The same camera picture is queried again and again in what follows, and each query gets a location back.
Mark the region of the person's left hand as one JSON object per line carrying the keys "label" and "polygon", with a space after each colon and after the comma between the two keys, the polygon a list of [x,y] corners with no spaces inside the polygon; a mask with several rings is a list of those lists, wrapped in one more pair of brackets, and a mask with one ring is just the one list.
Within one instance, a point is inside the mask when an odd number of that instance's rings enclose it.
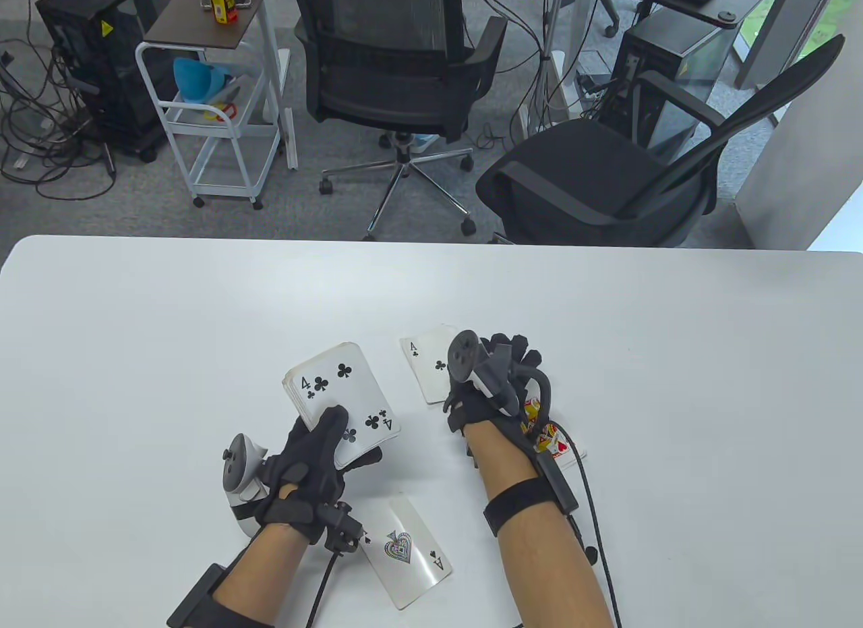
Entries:
{"label": "person's left hand", "polygon": [[295,422],[282,452],[272,456],[263,469],[262,483],[269,492],[256,508],[260,526],[288,524],[311,545],[320,541],[326,523],[318,507],[335,505],[340,500],[345,473],[382,459],[382,450],[375,447],[346,467],[336,467],[335,451],[348,420],[347,410],[337,405],[325,409],[312,430],[302,419]]}

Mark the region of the person's right hand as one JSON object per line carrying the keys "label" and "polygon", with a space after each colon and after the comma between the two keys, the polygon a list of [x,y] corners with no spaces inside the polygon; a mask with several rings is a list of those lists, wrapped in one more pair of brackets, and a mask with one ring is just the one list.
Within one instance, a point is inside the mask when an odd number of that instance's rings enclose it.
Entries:
{"label": "person's right hand", "polygon": [[541,363],[540,352],[530,349],[524,335],[486,339],[473,330],[457,334],[445,360],[450,391],[444,412],[451,431],[493,421],[536,437],[551,412],[551,382]]}

